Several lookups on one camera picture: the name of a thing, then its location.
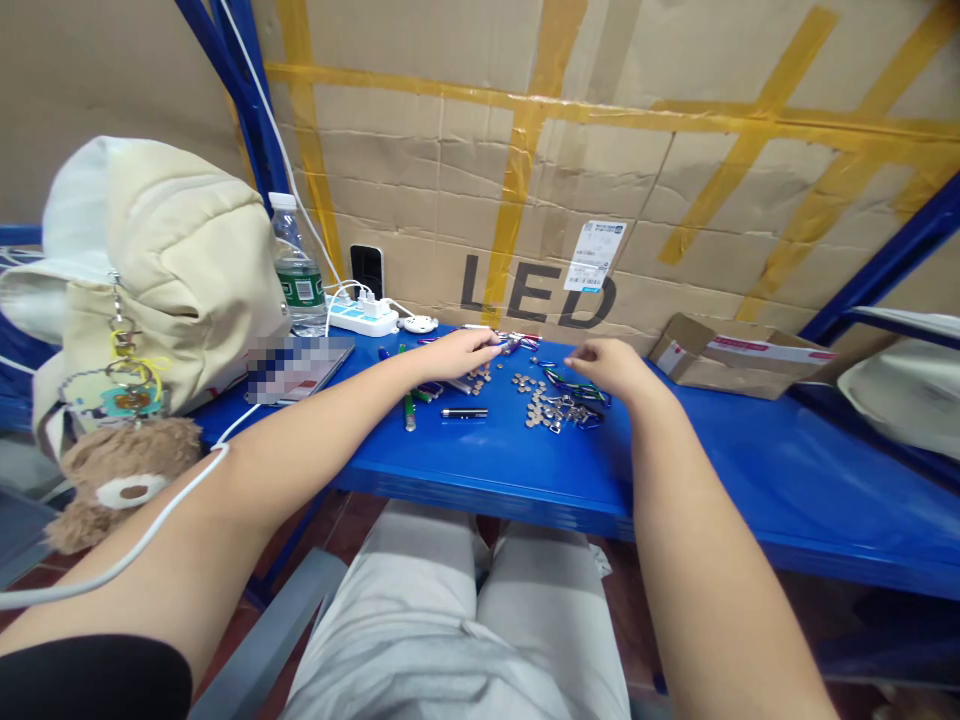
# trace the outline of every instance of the person's left arm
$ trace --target person's left arm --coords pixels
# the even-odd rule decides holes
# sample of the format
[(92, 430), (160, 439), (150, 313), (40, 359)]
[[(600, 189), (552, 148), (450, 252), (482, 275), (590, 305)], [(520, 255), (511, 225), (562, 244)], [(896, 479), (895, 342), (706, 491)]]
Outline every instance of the person's left arm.
[[(138, 635), (178, 650), (196, 688), (277, 528), (333, 479), (412, 387), (490, 362), (499, 352), (497, 341), (489, 330), (453, 333), (244, 430), (229, 440), (229, 455), (130, 567), (93, 592), (27, 610), (0, 635), (0, 655), (80, 635)], [(109, 569), (214, 455), (140, 509), (57, 584), (72, 585)]]

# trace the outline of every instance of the person's arm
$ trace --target person's arm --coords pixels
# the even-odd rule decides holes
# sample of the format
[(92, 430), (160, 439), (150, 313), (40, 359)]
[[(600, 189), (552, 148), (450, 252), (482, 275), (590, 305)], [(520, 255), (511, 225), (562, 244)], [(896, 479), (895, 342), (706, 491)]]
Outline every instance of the person's arm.
[(836, 718), (776, 575), (673, 393), (619, 340), (588, 341), (567, 364), (630, 412), (637, 549), (678, 717)]
[[(453, 333), (243, 431), (129, 568), (98, 590), (27, 610), (0, 635), (0, 655), (78, 635), (140, 635), (177, 649), (196, 687), (277, 528), (333, 479), (405, 393), (489, 363), (499, 353), (491, 346), (497, 341), (489, 330)], [(141, 508), (57, 584), (96, 577), (116, 563), (212, 458)]]

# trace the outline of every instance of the bottle cap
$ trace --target bottle cap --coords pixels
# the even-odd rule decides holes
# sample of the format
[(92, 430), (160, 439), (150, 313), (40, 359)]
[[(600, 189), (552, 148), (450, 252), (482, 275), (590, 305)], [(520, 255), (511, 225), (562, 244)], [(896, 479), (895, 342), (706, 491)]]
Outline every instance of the bottle cap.
[(289, 193), (267, 193), (274, 210), (296, 210), (297, 199)]

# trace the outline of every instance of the brown teddy bear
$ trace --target brown teddy bear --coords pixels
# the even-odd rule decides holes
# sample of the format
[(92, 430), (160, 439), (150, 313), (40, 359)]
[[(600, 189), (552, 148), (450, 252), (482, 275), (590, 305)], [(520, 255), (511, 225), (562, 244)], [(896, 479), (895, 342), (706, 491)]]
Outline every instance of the brown teddy bear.
[(77, 495), (47, 525), (47, 544), (65, 555), (96, 545), (199, 459), (200, 428), (186, 418), (84, 435), (63, 456)]

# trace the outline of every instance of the teddy bear keychain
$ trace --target teddy bear keychain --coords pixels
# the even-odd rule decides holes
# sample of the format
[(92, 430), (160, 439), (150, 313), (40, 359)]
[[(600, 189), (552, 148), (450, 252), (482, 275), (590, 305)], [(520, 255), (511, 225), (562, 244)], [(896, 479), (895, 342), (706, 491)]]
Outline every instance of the teddy bear keychain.
[(114, 359), (60, 387), (81, 433), (61, 460), (77, 494), (46, 527), (47, 544), (66, 555), (99, 543), (200, 459), (200, 428), (164, 417), (163, 361), (137, 356), (141, 333), (123, 315), (116, 271), (111, 280)]

